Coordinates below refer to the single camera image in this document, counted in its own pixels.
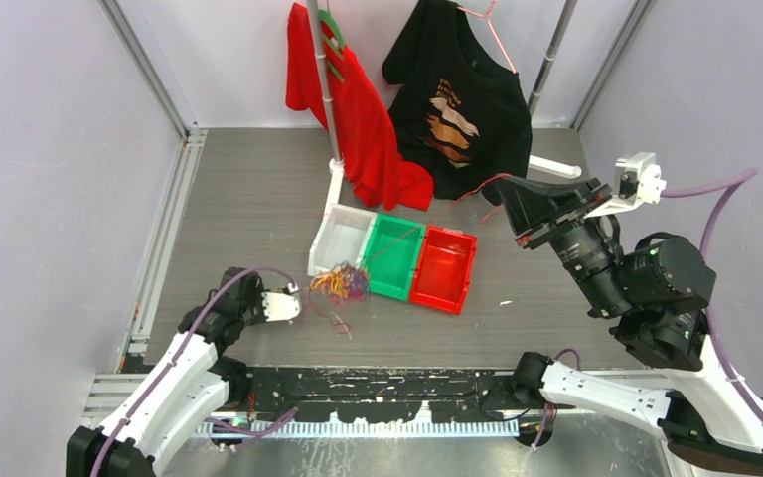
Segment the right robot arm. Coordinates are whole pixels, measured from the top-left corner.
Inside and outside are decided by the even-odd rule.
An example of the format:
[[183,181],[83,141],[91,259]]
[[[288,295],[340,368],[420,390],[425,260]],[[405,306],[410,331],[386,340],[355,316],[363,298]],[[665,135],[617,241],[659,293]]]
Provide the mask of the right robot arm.
[[616,215],[597,179],[548,184],[509,174],[491,184],[518,246],[548,245],[596,319],[663,388],[626,385],[537,352],[521,355],[503,393],[527,408],[588,409],[656,437],[702,469],[763,476],[763,397],[728,362],[709,304],[716,274],[688,238],[655,232],[632,251],[621,245]]

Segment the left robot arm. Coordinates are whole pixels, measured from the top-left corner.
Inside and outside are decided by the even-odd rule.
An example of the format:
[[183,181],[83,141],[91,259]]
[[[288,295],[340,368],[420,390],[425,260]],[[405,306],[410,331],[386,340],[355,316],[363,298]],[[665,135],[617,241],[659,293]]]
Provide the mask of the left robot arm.
[[247,326],[297,317],[293,278],[265,290],[263,267],[229,268],[207,301],[188,312],[157,365],[107,417],[79,426],[66,449],[68,476],[160,476],[215,411],[250,395],[245,363],[225,351]]

